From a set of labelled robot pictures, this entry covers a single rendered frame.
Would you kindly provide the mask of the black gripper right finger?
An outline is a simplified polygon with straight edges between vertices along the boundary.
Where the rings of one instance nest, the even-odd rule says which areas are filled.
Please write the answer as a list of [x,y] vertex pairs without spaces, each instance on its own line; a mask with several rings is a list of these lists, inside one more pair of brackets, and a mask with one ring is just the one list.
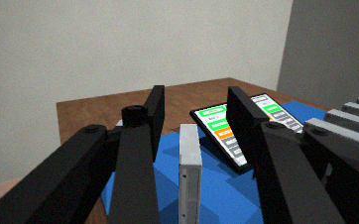
[[359,224],[357,147],[322,127],[297,133],[270,120],[239,86],[228,86],[225,118],[254,165],[264,224]]

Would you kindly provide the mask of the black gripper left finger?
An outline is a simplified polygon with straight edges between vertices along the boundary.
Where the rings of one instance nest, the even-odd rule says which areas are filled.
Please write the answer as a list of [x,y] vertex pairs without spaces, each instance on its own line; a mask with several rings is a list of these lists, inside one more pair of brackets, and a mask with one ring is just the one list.
[[153,163],[165,86],[154,85],[143,106],[121,112],[113,130],[95,124],[79,129],[5,193],[0,224],[84,224],[112,172],[107,224],[161,224]]

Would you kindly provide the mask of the blue flat mat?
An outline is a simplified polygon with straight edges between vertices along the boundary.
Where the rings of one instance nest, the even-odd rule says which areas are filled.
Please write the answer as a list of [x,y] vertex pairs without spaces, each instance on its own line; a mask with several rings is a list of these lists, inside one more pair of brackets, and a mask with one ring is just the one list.
[[[280,104],[299,121],[325,112],[296,101]],[[264,224],[254,166],[236,173],[197,126],[202,160],[199,224]],[[154,164],[161,224],[179,224],[180,131],[161,136]],[[108,216],[114,173],[101,197]]]

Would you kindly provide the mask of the status display screen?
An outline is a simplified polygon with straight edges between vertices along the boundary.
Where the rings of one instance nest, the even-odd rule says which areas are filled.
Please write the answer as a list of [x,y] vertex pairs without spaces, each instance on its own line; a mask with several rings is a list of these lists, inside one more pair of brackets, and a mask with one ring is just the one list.
[[[249,96],[272,120],[286,123],[295,132],[301,133],[303,123],[281,106],[267,93]],[[252,167],[248,165],[226,121],[227,102],[190,110],[189,115],[207,136],[210,142],[238,173]]]

